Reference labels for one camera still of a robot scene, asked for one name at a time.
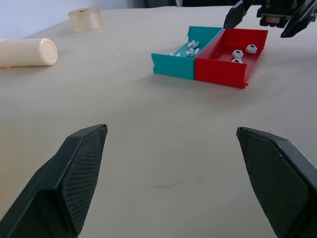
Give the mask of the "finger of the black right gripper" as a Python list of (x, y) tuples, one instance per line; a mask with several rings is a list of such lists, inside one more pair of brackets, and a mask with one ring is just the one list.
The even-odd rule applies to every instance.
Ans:
[(300, 31), (307, 28), (311, 22), (317, 18), (317, 1), (306, 0), (302, 5), (297, 7), (293, 16), (287, 23), (281, 38), (292, 38)]
[(227, 13), (223, 28), (235, 28), (246, 15), (254, 0), (240, 0)]

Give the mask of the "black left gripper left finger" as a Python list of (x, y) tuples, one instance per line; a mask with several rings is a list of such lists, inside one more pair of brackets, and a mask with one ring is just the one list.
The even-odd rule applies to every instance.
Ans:
[(2, 238), (77, 238), (98, 182), (107, 125), (69, 135), (0, 221)]

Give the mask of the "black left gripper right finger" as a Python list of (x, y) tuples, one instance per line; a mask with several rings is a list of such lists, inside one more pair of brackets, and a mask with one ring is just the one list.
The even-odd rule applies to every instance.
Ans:
[(289, 140), (247, 127), (236, 131), (260, 206), (279, 238), (317, 236), (317, 168)]

